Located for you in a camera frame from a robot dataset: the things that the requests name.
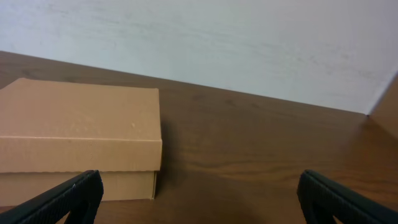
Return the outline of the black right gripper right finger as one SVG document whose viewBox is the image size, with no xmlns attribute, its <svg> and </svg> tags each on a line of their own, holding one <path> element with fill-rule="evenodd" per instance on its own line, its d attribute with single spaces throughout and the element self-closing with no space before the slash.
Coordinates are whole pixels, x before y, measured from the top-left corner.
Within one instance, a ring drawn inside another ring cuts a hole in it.
<svg viewBox="0 0 398 224">
<path fill-rule="evenodd" d="M 297 196 L 310 224 L 364 223 L 395 224 L 397 212 L 334 182 L 313 170 L 305 170 L 299 179 Z"/>
</svg>

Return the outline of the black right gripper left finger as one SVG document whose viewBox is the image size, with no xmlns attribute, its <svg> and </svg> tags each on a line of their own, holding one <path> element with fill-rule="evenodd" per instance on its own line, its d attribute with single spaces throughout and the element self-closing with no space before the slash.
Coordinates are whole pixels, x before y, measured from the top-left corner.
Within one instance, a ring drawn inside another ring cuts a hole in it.
<svg viewBox="0 0 398 224">
<path fill-rule="evenodd" d="M 93 224 L 104 194 L 97 170 L 88 170 L 1 214 L 1 224 Z"/>
</svg>

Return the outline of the cardboard box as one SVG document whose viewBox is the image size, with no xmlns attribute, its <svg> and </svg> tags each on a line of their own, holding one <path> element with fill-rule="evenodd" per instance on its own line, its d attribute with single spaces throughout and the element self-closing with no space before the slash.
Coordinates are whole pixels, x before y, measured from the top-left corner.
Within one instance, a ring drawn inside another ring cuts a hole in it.
<svg viewBox="0 0 398 224">
<path fill-rule="evenodd" d="M 20 78 L 1 89 L 1 205 L 86 171 L 103 200 L 152 199 L 162 160 L 159 91 Z"/>
</svg>

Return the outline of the large brown cardboard sheet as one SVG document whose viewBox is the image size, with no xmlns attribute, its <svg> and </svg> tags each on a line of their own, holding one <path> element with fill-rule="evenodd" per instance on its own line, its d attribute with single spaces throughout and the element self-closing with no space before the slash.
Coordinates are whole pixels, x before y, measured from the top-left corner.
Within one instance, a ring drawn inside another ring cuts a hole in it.
<svg viewBox="0 0 398 224">
<path fill-rule="evenodd" d="M 397 73 L 369 115 L 377 125 L 397 139 Z"/>
</svg>

